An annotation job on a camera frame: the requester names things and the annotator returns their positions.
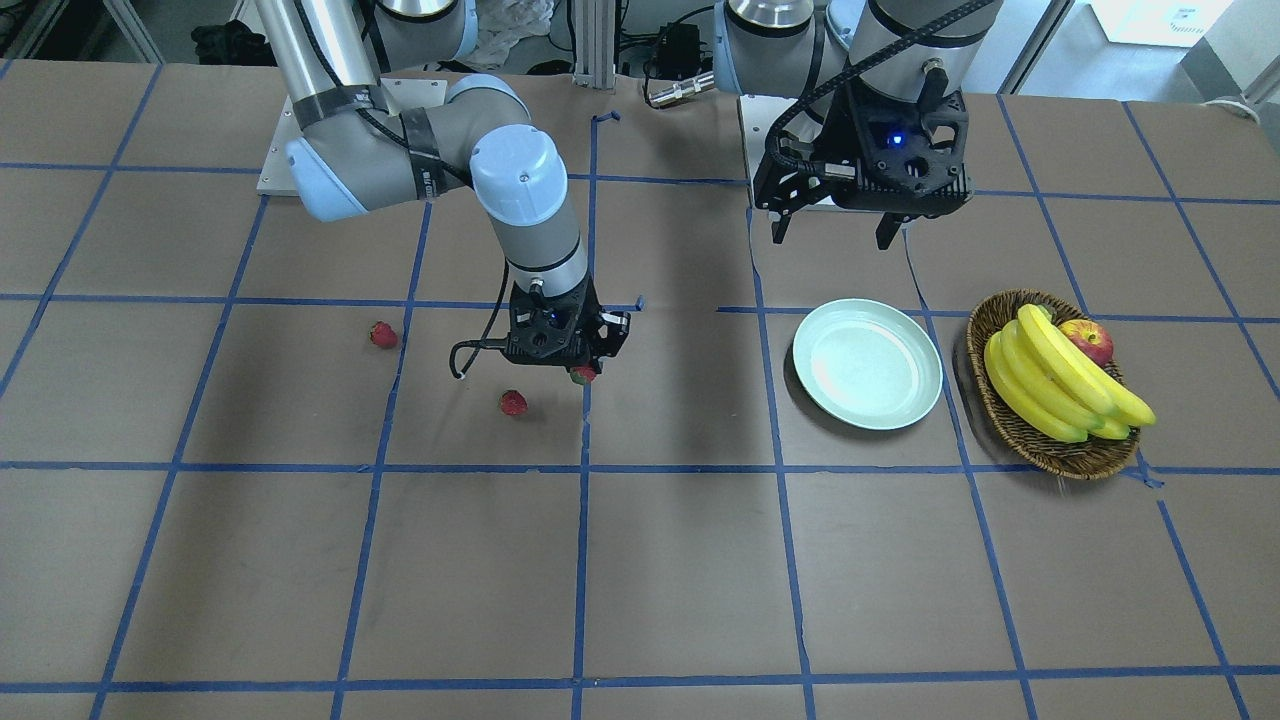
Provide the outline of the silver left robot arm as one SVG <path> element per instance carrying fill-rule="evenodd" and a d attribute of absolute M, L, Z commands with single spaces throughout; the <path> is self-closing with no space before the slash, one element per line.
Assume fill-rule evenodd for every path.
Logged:
<path fill-rule="evenodd" d="M 963 79 L 997 1 L 719 1 L 719 91 L 786 97 L 765 127 L 754 206 L 781 243 L 794 214 L 831 201 L 879 214 L 887 249 L 914 220 L 974 193 Z"/>

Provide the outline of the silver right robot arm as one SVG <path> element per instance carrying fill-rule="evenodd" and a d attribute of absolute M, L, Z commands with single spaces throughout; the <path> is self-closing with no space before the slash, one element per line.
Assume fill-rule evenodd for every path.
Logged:
<path fill-rule="evenodd" d="M 511 363 L 599 372 L 628 334 L 605 311 L 553 138 L 503 81 L 470 74 L 442 104 L 412 108 L 381 73 L 470 54 L 472 1 L 260 1 L 301 136 L 284 154 L 312 217 L 334 222 L 470 188 L 509 273 L 509 332 L 471 348 Z"/>

